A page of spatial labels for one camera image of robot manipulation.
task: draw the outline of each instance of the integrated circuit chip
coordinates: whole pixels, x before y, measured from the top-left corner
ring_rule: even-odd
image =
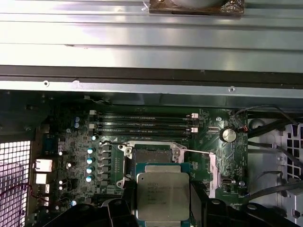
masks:
[[[172,161],[171,150],[134,150],[136,163],[170,163]]]
[[[187,220],[189,175],[181,173],[180,166],[154,166],[150,171],[137,175],[137,218],[144,221]]]

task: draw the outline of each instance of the green circuit board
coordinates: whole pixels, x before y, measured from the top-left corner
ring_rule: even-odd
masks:
[[[87,154],[88,148],[101,149],[101,141],[109,140],[115,143],[125,143],[130,140],[153,140],[153,141],[173,141],[187,149],[212,152],[216,155],[216,166],[220,172],[221,178],[233,179],[237,183],[230,185],[220,185],[215,190],[215,196],[237,208],[243,203],[244,194],[247,186],[239,186],[238,182],[247,182],[247,134],[237,133],[237,139],[233,143],[226,143],[220,139],[220,131],[224,127],[239,128],[240,125],[234,119],[232,110],[211,109],[211,108],[187,108],[187,107],[138,107],[138,106],[113,106],[96,105],[94,107],[99,113],[100,119],[92,122],[89,119],[88,110],[78,112],[81,118],[80,127],[75,129],[72,126],[71,131],[61,134],[65,139],[64,149],[68,151],[69,157],[74,158],[77,163],[75,168],[69,171],[62,170],[62,176],[68,178],[76,177],[79,180],[79,186],[73,190],[72,198],[80,202],[86,201],[97,194],[121,195],[123,190],[117,186],[117,182],[123,179],[123,161],[124,154],[118,149],[118,145],[111,146],[110,174],[109,184],[104,186],[101,183],[101,162],[98,152],[91,155]],[[67,114],[68,118],[75,117],[75,114]],[[195,120],[197,133],[191,133],[190,136],[182,136],[181,129],[175,123],[175,116],[187,116],[192,113],[198,114]],[[245,115],[241,116],[242,122],[247,122]],[[99,138],[95,141],[89,136],[89,124],[98,124],[100,127]],[[137,133],[138,123],[143,123],[145,128],[141,133]],[[157,128],[157,125],[167,125],[167,127]],[[86,159],[94,157],[96,162],[95,179],[93,182],[86,182],[88,176],[86,168],[88,164]],[[210,171],[210,157],[208,154],[195,152],[185,153],[185,162],[192,166],[191,179],[203,182],[206,190],[209,190],[209,183],[213,180]]]

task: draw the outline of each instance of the sheet metal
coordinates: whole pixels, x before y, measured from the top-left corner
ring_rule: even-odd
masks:
[[[242,18],[150,15],[148,1],[0,2],[0,64],[303,72],[299,0]]]

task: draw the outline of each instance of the red wire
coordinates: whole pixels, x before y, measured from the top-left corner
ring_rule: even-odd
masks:
[[[32,187],[30,184],[28,184],[28,183],[20,183],[20,184],[17,184],[17,185],[15,185],[15,186],[13,186],[13,187],[11,187],[11,188],[5,190],[4,192],[2,192],[2,193],[0,194],[0,197],[1,197],[2,195],[4,195],[5,193],[7,193],[7,192],[9,192],[9,191],[11,191],[11,190],[13,190],[13,189],[15,189],[15,188],[18,188],[18,187],[20,187],[20,186],[23,186],[23,185],[26,185],[27,188],[29,188],[29,195],[30,195],[31,197],[34,197],[34,198],[36,198],[37,200],[42,200],[42,201],[44,201],[44,202],[49,202],[49,201],[47,201],[47,200],[45,200],[45,199],[43,199],[43,198],[40,198],[40,197],[35,196],[35,195],[34,195],[34,192],[33,192],[33,187]]]

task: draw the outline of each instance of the motherboard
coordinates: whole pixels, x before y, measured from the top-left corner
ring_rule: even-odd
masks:
[[[56,177],[46,182],[52,192],[43,205],[53,200],[58,215],[78,203],[100,207],[121,197],[125,181],[135,181],[140,226],[158,226],[158,220],[187,227],[195,223],[189,181],[197,181],[210,198],[237,209],[248,191],[248,138],[239,120],[247,124],[245,114],[235,119],[229,109],[57,107],[43,148]],[[178,199],[168,201],[169,195]]]

